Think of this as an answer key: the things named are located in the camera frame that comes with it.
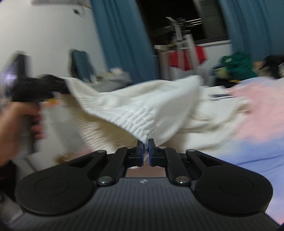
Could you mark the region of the person's left hand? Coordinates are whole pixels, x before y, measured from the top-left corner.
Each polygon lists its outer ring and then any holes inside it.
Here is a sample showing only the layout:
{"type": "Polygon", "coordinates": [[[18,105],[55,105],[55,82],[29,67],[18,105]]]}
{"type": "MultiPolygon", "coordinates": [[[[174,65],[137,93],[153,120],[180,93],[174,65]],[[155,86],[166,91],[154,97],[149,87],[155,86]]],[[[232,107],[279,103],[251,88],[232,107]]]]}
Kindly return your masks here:
{"type": "Polygon", "coordinates": [[[1,113],[1,166],[6,165],[18,154],[21,122],[24,116],[31,116],[35,123],[30,129],[35,139],[44,137],[43,126],[40,123],[40,106],[35,103],[11,102],[1,113]]]}

